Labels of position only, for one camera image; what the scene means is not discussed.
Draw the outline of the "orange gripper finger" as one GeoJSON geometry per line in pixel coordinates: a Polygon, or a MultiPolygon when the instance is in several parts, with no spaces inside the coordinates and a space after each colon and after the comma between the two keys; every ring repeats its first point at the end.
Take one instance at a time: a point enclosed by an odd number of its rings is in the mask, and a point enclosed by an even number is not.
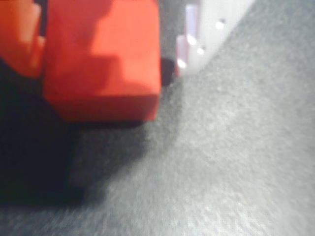
{"type": "Polygon", "coordinates": [[[46,40],[40,35],[42,8],[33,0],[0,2],[0,58],[22,76],[37,79],[46,40]]]}

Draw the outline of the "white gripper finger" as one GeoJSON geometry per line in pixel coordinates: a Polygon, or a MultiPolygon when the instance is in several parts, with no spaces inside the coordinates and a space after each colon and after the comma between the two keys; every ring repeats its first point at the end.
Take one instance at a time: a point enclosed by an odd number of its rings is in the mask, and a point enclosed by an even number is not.
{"type": "Polygon", "coordinates": [[[196,0],[185,6],[184,33],[176,37],[176,74],[198,73],[219,50],[254,0],[196,0]]]}

